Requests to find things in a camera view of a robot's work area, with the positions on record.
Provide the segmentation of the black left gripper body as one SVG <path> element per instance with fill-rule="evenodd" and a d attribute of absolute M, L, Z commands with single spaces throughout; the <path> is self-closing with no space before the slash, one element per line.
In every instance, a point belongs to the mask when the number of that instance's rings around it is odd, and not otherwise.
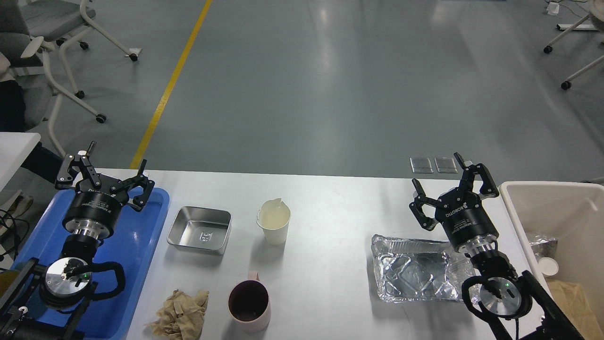
<path fill-rule="evenodd" d="M 75 185 L 74 199 L 62 221 L 63 227 L 71 234 L 93 238 L 108 238 L 114 234 L 121 210 L 129 201 L 128 191 L 132 186 L 111 193 L 111 188 L 118 187 L 121 181 L 116 178 L 101 180 L 99 189 L 95 189 L 90 180 L 84 179 Z"/>

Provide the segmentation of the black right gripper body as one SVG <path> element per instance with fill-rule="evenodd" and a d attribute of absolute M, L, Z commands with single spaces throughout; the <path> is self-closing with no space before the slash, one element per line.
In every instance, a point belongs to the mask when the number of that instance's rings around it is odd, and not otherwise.
<path fill-rule="evenodd" d="M 500 236 L 483 208 L 479 194 L 453 188 L 438 200 L 444 205 L 438 208 L 438 222 L 456 252 L 466 253 L 466 243 L 477 237 L 492 242 Z"/>

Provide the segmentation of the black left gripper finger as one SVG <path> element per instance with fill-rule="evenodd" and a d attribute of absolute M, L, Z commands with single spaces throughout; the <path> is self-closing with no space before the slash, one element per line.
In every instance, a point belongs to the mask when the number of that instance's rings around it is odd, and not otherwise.
<path fill-rule="evenodd" d="M 73 189 L 74 191 L 99 191 L 101 189 L 100 175 L 89 160 L 95 141 L 92 141 L 86 151 L 81 150 L 73 155 L 67 153 L 55 180 L 57 190 Z"/>
<path fill-rule="evenodd" d="M 149 178 L 144 175 L 146 163 L 147 160 L 143 159 L 136 176 L 125 180 L 118 180 L 116 184 L 113 184 L 110 187 L 110 194 L 118 200 L 119 204 L 126 204 L 137 212 L 144 209 L 155 185 L 155 181 L 149 180 Z M 143 188 L 143 192 L 130 199 L 129 191 L 136 187 Z"/>

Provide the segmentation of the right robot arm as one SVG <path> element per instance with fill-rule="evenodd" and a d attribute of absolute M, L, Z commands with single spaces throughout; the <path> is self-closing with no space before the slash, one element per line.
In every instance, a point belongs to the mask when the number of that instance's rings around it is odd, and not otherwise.
<path fill-rule="evenodd" d="M 527 340 L 580 340 L 582 335 L 546 289 L 529 271 L 516 273 L 505 253 L 498 249 L 499 233 L 485 211 L 482 200 L 500 195 L 488 168 L 454 157 L 462 168 L 459 185 L 430 198 L 420 181 L 415 188 L 410 211 L 420 226 L 433 230 L 440 224 L 455 252 L 470 259 L 479 272 L 462 283 L 462 301 L 477 318 L 486 322 L 497 340 L 509 340 L 502 320 L 518 322 L 537 303 L 544 315 L 541 325 L 527 334 Z"/>

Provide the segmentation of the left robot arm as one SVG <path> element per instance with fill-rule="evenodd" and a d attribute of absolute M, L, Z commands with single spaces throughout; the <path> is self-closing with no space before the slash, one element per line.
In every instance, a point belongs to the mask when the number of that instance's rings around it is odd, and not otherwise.
<path fill-rule="evenodd" d="M 142 160 L 135 176 L 121 180 L 100 174 L 90 161 L 95 142 L 86 151 L 67 153 L 55 178 L 59 191 L 72 189 L 74 198 L 62 220 L 69 233 L 56 261 L 41 265 L 28 260 L 1 297 L 3 340 L 82 340 L 77 326 L 93 301 L 111 299 L 126 287 L 123 265 L 116 261 L 96 263 L 97 250 L 112 237 L 123 207 L 142 211 L 154 188 Z M 68 314 L 64 326 L 43 323 L 28 316 L 27 303 L 34 292 L 60 314 Z"/>

